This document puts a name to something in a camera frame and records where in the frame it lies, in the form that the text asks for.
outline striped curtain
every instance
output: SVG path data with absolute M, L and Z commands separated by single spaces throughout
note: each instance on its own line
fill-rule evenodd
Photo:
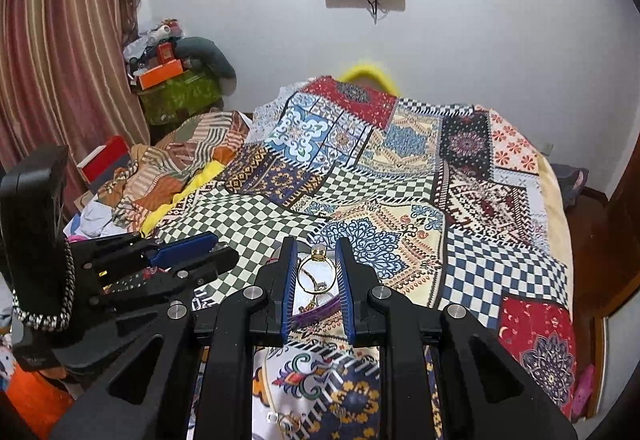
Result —
M 87 187 L 75 164 L 112 135 L 148 143 L 123 44 L 139 0 L 0 0 L 0 162 L 67 144 L 65 208 Z

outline yellow fabric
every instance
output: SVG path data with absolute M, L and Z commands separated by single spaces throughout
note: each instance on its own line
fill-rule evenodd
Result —
M 191 179 L 184 190 L 174 195 L 174 199 L 170 204 L 161 205 L 158 209 L 156 209 L 148 217 L 146 217 L 145 222 L 142 224 L 142 227 L 140 227 L 140 232 L 142 233 L 142 235 L 147 236 L 153 230 L 153 228 L 158 225 L 158 222 L 162 220 L 162 218 L 164 218 L 164 216 L 171 209 L 173 209 L 180 200 L 196 191 L 197 188 L 205 185 L 223 169 L 225 169 L 225 165 L 218 162 L 217 160 L 212 160 L 211 162 L 209 162 L 200 173 L 198 173 Z
M 374 84 L 371 85 L 373 88 L 391 94 L 393 97 L 400 97 L 398 88 L 393 80 L 387 74 L 382 72 L 380 68 L 370 63 L 361 63 L 352 66 L 347 72 L 338 78 L 338 81 L 343 83 L 356 82 L 357 84 L 365 82 L 367 83 L 366 86 L 370 86 L 370 82 L 373 81 Z
M 569 313 L 574 316 L 574 257 L 571 250 L 569 224 L 562 207 L 562 196 L 558 179 L 544 155 L 538 154 L 538 174 L 540 189 L 545 201 L 549 250 L 556 260 L 567 267 L 567 296 Z

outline ring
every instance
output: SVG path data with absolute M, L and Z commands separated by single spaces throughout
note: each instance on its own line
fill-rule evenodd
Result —
M 328 263 L 329 266 L 334 270 L 334 280 L 331 282 L 331 285 L 329 285 L 329 287 L 322 289 L 322 290 L 317 290 L 316 288 L 321 286 L 321 285 L 326 285 L 324 283 L 316 283 L 316 280 L 307 272 L 305 271 L 302 266 L 307 262 L 307 261 L 319 261 L 319 262 L 324 262 L 324 263 Z M 307 276 L 309 276 L 309 278 L 311 278 L 311 282 L 314 284 L 314 290 L 308 290 L 305 287 L 303 287 L 302 283 L 300 283 L 300 271 L 304 271 L 305 274 Z M 296 277 L 298 279 L 298 284 L 300 286 L 300 288 L 302 290 L 304 290 L 306 293 L 311 294 L 311 295 L 318 295 L 318 294 L 326 294 L 327 292 L 329 292 L 335 285 L 335 280 L 338 277 L 338 272 L 335 270 L 335 264 L 333 261 L 331 261 L 329 258 L 326 257 L 326 246 L 322 245 L 322 243 L 318 243 L 317 245 L 313 245 L 311 248 L 311 254 L 306 257 L 304 260 L 300 261 L 300 258 L 298 258 L 298 272 L 296 273 Z

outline blue gripper pad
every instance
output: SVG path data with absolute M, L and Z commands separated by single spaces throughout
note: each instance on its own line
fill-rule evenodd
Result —
M 287 280 L 284 286 L 284 296 L 282 298 L 282 327 L 280 333 L 282 334 L 282 342 L 287 343 L 289 340 L 289 333 L 293 325 L 293 299 L 296 295 L 296 283 L 298 281 L 298 243 L 296 240 L 285 240 L 284 245 L 291 243 L 290 251 L 280 250 L 280 257 L 286 258 L 289 256 L 289 264 L 287 265 Z
M 351 296 L 351 287 L 349 286 L 349 276 L 347 274 L 346 264 L 344 262 L 343 246 L 349 245 L 347 239 L 338 239 L 335 243 L 335 268 L 338 280 L 338 288 L 340 289 L 340 311 L 342 312 L 342 325 L 344 333 L 347 335 L 349 344 L 355 341 L 355 325 L 353 321 L 353 297 Z
M 158 252 L 149 257 L 149 263 L 159 269 L 168 269 L 177 263 L 205 256 L 217 243 L 218 237 L 206 231 L 183 240 L 160 245 Z

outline striped fabric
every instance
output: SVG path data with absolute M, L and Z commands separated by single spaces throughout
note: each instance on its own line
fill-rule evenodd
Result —
M 113 180 L 98 190 L 98 200 L 112 208 L 116 225 L 137 231 L 208 162 L 228 164 L 248 132 L 238 112 L 196 115 L 156 146 L 134 146 L 129 166 L 116 170 Z

